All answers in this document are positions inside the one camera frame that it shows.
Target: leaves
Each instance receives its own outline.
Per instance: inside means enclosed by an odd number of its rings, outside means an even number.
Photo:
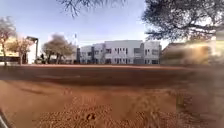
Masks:
[[[151,25],[149,39],[213,36],[224,29],[224,0],[146,0],[142,20]]]
[[[42,47],[42,50],[45,54],[54,54],[67,56],[72,55],[75,50],[75,46],[71,43],[68,43],[67,40],[62,35],[53,35],[52,40],[45,43]]]
[[[5,43],[9,37],[16,35],[16,29],[9,17],[0,18],[0,43]]]
[[[77,16],[84,8],[93,8],[96,6],[106,5],[108,3],[123,3],[126,0],[57,0],[65,6],[66,11],[70,11],[72,16]]]
[[[29,48],[31,45],[33,45],[32,41],[25,38],[20,38],[16,39],[12,43],[8,43],[7,48],[9,51],[18,52],[20,55],[24,55],[29,52]]]

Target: sandy ground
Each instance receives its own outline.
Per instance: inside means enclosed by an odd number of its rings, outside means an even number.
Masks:
[[[222,68],[23,66],[0,69],[13,128],[222,128]]]

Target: blue sky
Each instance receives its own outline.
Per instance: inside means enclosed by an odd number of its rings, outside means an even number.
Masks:
[[[21,36],[38,37],[41,44],[54,33],[69,41],[77,34],[80,46],[105,40],[144,40],[144,9],[144,0],[127,0],[124,5],[83,10],[72,18],[56,0],[0,0],[0,17],[11,16]]]

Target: building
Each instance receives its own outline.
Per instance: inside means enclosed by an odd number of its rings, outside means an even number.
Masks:
[[[81,64],[159,64],[160,42],[117,40],[80,48]]]
[[[6,42],[6,45],[8,43],[12,43],[13,41],[15,41],[15,39],[14,38],[10,38]],[[6,61],[7,61],[8,65],[18,64],[18,62],[19,62],[19,54],[6,50]],[[0,44],[0,65],[4,65],[4,54],[3,54],[3,48],[2,48],[1,44]]]
[[[6,47],[6,62],[8,65],[17,65],[20,57],[19,57],[19,53],[18,52],[11,52],[7,50],[7,44],[9,43],[13,43],[16,40],[16,38],[9,38],[6,41],[5,47]],[[30,52],[28,52],[27,54],[25,54],[23,56],[23,64],[32,64],[35,62],[36,59],[36,55],[37,52],[36,50],[38,50],[37,48],[37,43],[34,41],[34,44],[30,46]],[[3,49],[2,49],[2,45],[0,44],[0,65],[4,65],[4,55],[3,55]]]

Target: white building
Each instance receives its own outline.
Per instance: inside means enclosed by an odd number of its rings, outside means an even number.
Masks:
[[[80,48],[82,64],[158,64],[160,42],[105,41]]]

